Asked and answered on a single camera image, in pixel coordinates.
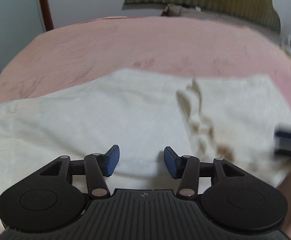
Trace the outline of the pink bed sheet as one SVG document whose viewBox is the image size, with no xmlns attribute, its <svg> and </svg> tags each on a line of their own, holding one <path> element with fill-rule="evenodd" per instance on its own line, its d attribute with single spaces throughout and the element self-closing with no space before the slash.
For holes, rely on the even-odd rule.
<svg viewBox="0 0 291 240">
<path fill-rule="evenodd" d="M 0 104 L 118 70 L 193 78 L 268 76 L 291 109 L 291 59 L 246 27 L 182 17 L 105 18 L 36 37 L 0 75 Z"/>
</svg>

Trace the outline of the brown wooden door frame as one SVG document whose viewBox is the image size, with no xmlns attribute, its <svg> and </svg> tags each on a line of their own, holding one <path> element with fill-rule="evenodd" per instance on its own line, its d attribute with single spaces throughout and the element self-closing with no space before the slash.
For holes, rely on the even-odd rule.
<svg viewBox="0 0 291 240">
<path fill-rule="evenodd" d="M 41 14 L 44 22 L 44 26 L 46 31 L 50 31 L 54 29 L 54 24 L 52 20 L 52 15 L 50 12 L 49 1 L 48 0 L 39 0 Z"/>
</svg>

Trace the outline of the cream white pants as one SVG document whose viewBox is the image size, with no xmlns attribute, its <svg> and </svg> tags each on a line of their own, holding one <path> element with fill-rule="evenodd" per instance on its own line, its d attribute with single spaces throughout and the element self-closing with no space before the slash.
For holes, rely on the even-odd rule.
<svg viewBox="0 0 291 240">
<path fill-rule="evenodd" d="M 0 104 L 0 194 L 61 155 L 120 148 L 111 190 L 175 189 L 162 152 L 225 157 L 276 186 L 291 165 L 273 156 L 291 109 L 265 75 L 183 79 L 137 70 Z"/>
</svg>

